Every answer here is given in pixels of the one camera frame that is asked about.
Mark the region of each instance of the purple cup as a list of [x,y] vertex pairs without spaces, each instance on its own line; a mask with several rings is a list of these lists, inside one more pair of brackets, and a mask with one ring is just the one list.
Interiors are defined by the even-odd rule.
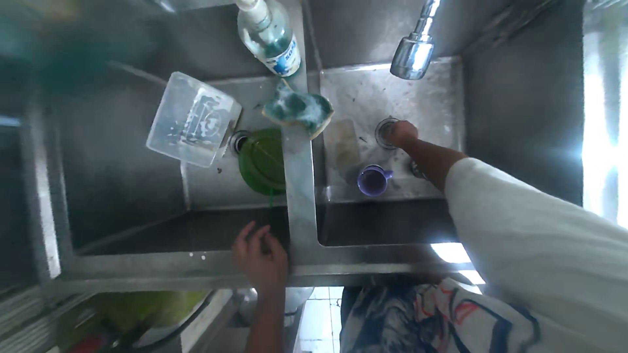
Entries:
[[393,177],[392,170],[384,170],[379,165],[369,165],[362,169],[357,177],[357,187],[367,196],[380,196],[386,191],[388,179]]

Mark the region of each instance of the person's left hand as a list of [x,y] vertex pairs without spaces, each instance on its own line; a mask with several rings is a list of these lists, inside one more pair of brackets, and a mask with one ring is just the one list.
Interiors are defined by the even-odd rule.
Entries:
[[[251,221],[240,231],[231,247],[232,259],[253,282],[260,296],[284,291],[288,279],[288,255],[270,233],[270,225],[258,229],[247,241],[254,227],[255,221]],[[270,253],[262,253],[262,242],[268,245]]]

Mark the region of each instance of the tiled floor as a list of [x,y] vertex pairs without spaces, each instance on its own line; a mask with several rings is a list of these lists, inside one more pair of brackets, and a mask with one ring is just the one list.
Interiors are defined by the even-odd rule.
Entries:
[[316,287],[305,303],[299,331],[302,352],[340,353],[343,287]]

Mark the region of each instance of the white shirt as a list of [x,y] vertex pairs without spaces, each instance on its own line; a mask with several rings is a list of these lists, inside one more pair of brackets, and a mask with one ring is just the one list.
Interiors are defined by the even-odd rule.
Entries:
[[473,158],[445,196],[487,296],[538,320],[530,351],[628,352],[626,229]]

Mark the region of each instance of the faucet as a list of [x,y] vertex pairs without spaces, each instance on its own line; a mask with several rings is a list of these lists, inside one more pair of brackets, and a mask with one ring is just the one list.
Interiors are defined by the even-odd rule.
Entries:
[[429,35],[440,0],[427,0],[414,31],[401,39],[391,64],[391,74],[404,80],[420,80],[430,65],[434,42]]

